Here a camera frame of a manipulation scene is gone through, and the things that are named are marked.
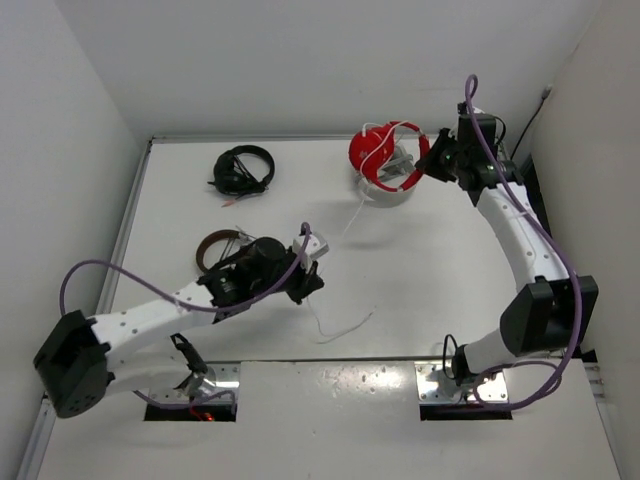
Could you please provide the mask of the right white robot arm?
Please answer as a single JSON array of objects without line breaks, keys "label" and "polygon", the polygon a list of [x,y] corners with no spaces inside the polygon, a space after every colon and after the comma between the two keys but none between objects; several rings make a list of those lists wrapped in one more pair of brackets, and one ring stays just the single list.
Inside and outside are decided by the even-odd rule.
[{"label": "right white robot arm", "polygon": [[577,348],[599,288],[591,276],[567,269],[531,207],[519,170],[497,158],[495,117],[462,113],[456,130],[443,128],[418,170],[455,182],[492,228],[512,270],[517,294],[496,330],[456,348],[450,374],[457,384],[483,371],[543,351]]}]

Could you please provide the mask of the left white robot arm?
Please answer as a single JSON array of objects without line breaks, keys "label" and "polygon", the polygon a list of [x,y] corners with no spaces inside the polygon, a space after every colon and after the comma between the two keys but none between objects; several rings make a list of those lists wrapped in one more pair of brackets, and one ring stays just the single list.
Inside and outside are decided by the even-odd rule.
[{"label": "left white robot arm", "polygon": [[91,317],[65,313],[33,360],[56,415],[73,418],[109,395],[140,395],[145,388],[184,397],[177,404],[155,401],[158,408],[193,410],[226,394],[185,331],[220,323],[280,292],[302,303],[324,286],[317,269],[328,250],[316,234],[301,234],[290,247],[260,237],[154,301]]}]

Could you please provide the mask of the red headphones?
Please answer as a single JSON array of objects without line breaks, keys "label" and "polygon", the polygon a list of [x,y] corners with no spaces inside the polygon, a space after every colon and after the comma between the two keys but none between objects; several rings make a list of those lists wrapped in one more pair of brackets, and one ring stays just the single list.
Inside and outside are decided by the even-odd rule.
[{"label": "red headphones", "polygon": [[[396,146],[395,133],[398,128],[407,128],[418,134],[420,157],[429,151],[431,145],[427,135],[419,126],[409,121],[391,121],[384,125],[365,123],[351,139],[348,150],[353,169],[387,191],[393,191],[393,188],[389,188],[380,181],[378,171],[391,160]],[[401,187],[415,187],[421,178],[422,174],[415,168],[415,172]]]}]

